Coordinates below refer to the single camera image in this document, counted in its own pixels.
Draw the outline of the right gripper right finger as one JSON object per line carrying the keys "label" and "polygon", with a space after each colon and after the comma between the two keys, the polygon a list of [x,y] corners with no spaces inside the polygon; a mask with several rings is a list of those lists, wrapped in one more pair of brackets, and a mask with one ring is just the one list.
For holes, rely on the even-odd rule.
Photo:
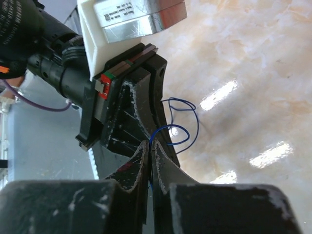
{"label": "right gripper right finger", "polygon": [[185,174],[158,140],[151,146],[156,234],[206,234],[207,186]]}

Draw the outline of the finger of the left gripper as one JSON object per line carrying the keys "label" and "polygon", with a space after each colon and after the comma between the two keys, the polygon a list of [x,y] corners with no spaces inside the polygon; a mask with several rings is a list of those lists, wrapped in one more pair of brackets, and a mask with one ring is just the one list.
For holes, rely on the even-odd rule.
{"label": "finger of the left gripper", "polygon": [[149,101],[151,74],[137,68],[123,80],[104,146],[112,153],[131,157],[153,131]]}
{"label": "finger of the left gripper", "polygon": [[[145,62],[145,70],[147,70],[151,74],[149,82],[149,103],[153,121],[157,129],[164,125],[167,125],[164,106],[162,102],[164,75],[166,68],[167,60],[165,60],[158,54],[152,56],[149,60]],[[179,167],[180,163],[178,161],[175,149],[173,146],[169,145],[169,143],[172,143],[169,135],[169,130],[160,130],[156,133],[155,139],[160,142],[167,156]]]}

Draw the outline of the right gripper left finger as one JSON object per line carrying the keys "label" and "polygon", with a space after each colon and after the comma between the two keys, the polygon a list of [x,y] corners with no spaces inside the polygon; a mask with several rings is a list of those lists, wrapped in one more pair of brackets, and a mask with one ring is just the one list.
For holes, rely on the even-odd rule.
{"label": "right gripper left finger", "polygon": [[142,141],[133,156],[107,179],[113,190],[105,233],[141,234],[147,216],[149,142]]}

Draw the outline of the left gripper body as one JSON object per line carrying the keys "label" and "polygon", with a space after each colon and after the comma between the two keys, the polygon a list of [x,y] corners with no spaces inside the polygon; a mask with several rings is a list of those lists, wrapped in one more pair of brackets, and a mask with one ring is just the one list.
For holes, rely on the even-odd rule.
{"label": "left gripper body", "polygon": [[76,136],[82,149],[87,151],[96,143],[105,148],[107,124],[113,117],[123,80],[137,68],[145,69],[145,62],[156,54],[155,45],[139,43],[106,62],[104,69],[87,84],[80,132]]}

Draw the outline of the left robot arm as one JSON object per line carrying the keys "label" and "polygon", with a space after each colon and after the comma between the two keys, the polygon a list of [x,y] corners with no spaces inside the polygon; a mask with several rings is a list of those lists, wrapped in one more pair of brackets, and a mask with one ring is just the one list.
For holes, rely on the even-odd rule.
{"label": "left robot arm", "polygon": [[26,71],[82,109],[79,145],[132,156],[166,124],[167,61],[141,39],[186,19],[182,0],[80,0],[81,33],[37,0],[0,3],[0,78]]}

